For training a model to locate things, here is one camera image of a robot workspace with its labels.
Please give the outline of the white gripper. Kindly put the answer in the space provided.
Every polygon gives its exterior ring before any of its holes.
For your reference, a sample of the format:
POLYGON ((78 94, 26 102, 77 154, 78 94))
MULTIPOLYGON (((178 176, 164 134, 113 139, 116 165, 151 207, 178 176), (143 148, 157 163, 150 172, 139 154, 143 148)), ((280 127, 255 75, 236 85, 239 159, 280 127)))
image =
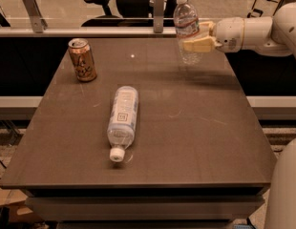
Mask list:
POLYGON ((212 21, 199 23, 200 37, 184 41, 187 52, 238 52, 242 48, 244 20, 240 17, 224 18, 216 24, 212 21))

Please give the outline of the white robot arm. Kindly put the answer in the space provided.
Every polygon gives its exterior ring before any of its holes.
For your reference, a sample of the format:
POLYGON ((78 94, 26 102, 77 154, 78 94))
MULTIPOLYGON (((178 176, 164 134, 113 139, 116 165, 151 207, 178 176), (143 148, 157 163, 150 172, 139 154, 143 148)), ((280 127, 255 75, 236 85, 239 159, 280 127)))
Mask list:
MULTIPOLYGON (((203 22, 206 32, 182 43, 187 52, 238 52, 296 59, 296 3, 285 4, 271 17, 224 18, 203 22)), ((264 229, 296 229, 296 138, 280 154, 271 181, 264 229)))

